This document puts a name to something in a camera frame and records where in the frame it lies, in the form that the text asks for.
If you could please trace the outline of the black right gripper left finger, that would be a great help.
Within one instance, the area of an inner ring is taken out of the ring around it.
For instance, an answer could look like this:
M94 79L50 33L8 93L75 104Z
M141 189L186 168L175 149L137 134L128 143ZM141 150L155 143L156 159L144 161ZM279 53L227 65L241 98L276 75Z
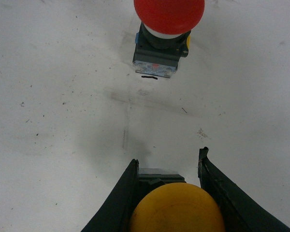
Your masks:
M132 159L100 209L82 229L84 232L127 232L135 189L138 183L139 162Z

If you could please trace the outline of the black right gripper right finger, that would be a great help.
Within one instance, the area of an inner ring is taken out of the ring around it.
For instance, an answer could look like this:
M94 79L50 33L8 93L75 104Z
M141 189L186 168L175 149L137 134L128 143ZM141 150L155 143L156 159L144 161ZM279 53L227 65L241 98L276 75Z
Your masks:
M290 232L290 227L263 209L208 158L209 148L199 150L201 188L218 204L227 232Z

